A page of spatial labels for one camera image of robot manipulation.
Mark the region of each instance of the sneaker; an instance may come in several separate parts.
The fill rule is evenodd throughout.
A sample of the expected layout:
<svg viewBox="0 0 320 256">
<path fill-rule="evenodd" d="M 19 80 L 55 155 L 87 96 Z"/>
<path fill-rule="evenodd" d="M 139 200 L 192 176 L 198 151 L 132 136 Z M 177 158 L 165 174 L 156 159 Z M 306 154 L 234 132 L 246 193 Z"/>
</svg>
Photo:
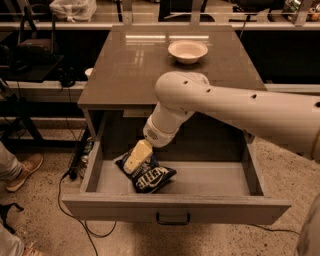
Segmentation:
<svg viewBox="0 0 320 256">
<path fill-rule="evenodd" d="M 44 254 L 34 248 L 32 248 L 33 243 L 31 243 L 28 247 L 24 248 L 24 252 L 22 256 L 44 256 Z"/>
<path fill-rule="evenodd" d="M 27 178 L 39 169 L 43 162 L 43 156 L 35 154 L 21 162 L 21 172 L 14 180 L 6 182 L 6 189 L 9 192 L 16 192 L 25 183 Z"/>
</svg>

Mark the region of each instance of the open drawer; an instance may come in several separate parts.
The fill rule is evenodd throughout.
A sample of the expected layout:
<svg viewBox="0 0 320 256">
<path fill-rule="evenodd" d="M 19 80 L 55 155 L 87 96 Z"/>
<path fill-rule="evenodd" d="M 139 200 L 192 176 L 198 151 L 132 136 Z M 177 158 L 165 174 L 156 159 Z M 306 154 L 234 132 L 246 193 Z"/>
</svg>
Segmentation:
<svg viewBox="0 0 320 256">
<path fill-rule="evenodd" d="M 201 114 L 187 121 L 170 145 L 155 150 L 160 165 L 177 174 L 156 193 L 137 194 L 114 159 L 142 138 L 145 121 L 105 112 L 80 192 L 62 197 L 76 218 L 272 224 L 290 207 L 266 194 L 249 137 Z"/>
</svg>

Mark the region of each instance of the gray cabinet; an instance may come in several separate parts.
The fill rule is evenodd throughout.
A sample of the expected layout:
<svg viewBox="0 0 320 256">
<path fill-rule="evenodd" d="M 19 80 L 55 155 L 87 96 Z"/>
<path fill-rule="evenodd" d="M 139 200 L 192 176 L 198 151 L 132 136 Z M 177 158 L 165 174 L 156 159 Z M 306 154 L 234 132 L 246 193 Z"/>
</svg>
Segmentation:
<svg viewBox="0 0 320 256">
<path fill-rule="evenodd" d="M 167 52 L 173 40 L 206 44 L 207 56 L 182 65 Z M 170 145 L 155 150 L 159 163 L 177 170 L 154 194 L 137 194 L 114 164 L 142 138 L 157 103 L 153 87 L 168 71 L 200 72 L 215 86 L 265 90 L 229 26 L 113 27 L 78 105 L 95 138 L 81 189 L 62 197 L 83 220 L 272 224 L 289 207 L 267 194 L 255 162 L 253 138 L 213 118 L 197 114 Z"/>
</svg>

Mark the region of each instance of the small bowl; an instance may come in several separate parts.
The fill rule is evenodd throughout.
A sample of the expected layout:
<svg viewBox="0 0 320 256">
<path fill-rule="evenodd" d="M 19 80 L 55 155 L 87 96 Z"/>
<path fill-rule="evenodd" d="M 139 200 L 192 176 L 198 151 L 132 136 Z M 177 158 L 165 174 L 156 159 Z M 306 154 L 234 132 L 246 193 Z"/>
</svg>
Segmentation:
<svg viewBox="0 0 320 256">
<path fill-rule="evenodd" d="M 171 43 L 168 51 L 178 62 L 193 64 L 208 53 L 208 48 L 205 44 L 197 41 L 179 40 Z"/>
</svg>

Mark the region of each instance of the plastic bag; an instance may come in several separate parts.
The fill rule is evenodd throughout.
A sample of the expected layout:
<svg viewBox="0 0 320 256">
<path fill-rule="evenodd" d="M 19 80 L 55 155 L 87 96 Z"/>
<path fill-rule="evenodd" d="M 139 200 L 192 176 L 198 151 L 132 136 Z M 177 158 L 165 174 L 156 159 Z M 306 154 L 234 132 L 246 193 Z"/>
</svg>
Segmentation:
<svg viewBox="0 0 320 256">
<path fill-rule="evenodd" d="M 50 9 L 60 20 L 90 21 L 97 9 L 97 3 L 96 0 L 54 0 Z"/>
<path fill-rule="evenodd" d="M 127 173 L 124 166 L 131 152 L 130 150 L 128 153 L 120 156 L 120 159 L 116 160 L 115 163 L 128 179 L 132 181 L 137 193 L 154 193 L 167 184 L 169 179 L 177 173 L 174 169 L 160 166 L 154 155 L 151 155 L 134 172 Z"/>
</svg>

